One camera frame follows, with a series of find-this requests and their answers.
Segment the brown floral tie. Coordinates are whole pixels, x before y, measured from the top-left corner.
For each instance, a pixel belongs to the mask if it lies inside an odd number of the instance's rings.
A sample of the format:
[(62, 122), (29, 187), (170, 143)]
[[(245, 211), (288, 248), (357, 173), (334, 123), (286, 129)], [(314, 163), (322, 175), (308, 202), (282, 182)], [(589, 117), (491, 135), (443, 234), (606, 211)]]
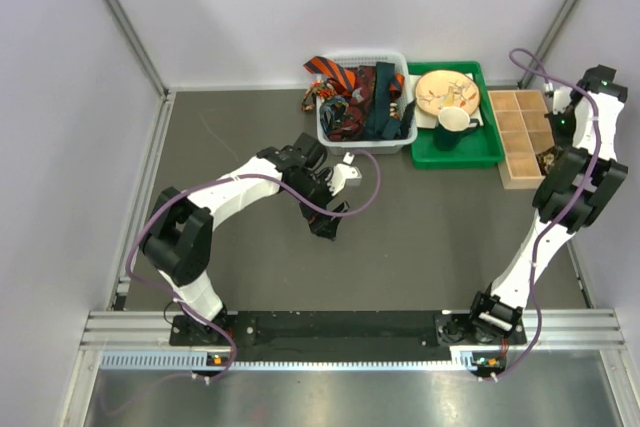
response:
[(548, 149), (536, 154), (536, 161), (540, 172), (543, 176), (549, 174), (556, 161), (563, 155), (564, 150), (557, 146), (551, 146)]

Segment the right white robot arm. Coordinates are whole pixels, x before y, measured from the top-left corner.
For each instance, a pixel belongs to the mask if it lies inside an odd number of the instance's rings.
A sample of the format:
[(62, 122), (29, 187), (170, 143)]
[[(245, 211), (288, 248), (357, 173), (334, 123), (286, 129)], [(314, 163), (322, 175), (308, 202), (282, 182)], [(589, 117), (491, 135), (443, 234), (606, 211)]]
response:
[(474, 340), (504, 341), (517, 331), (555, 254), (595, 222), (626, 180), (628, 168), (617, 160), (615, 136), (628, 90), (615, 75), (615, 69), (597, 65), (575, 85), (553, 92), (546, 117), (554, 144), (540, 155), (546, 174), (533, 197), (533, 222), (506, 270), (476, 294), (466, 319)]

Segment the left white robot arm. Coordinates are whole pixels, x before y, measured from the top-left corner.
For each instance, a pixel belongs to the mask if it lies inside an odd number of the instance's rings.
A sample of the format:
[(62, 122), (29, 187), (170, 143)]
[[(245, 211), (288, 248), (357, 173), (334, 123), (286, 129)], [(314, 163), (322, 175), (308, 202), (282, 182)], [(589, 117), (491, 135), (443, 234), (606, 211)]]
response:
[(280, 193), (286, 186), (302, 196), (300, 211), (312, 234), (333, 240), (349, 204), (331, 215), (329, 204), (347, 186), (362, 178), (349, 156), (326, 166), (327, 150), (315, 138), (301, 134), (283, 148), (268, 147), (225, 176), (226, 182), (178, 200), (156, 220), (141, 242), (141, 253), (177, 294), (183, 314), (173, 322), (178, 345), (191, 341), (212, 345), (230, 329), (227, 309), (215, 292), (206, 269), (216, 228), (253, 203)]

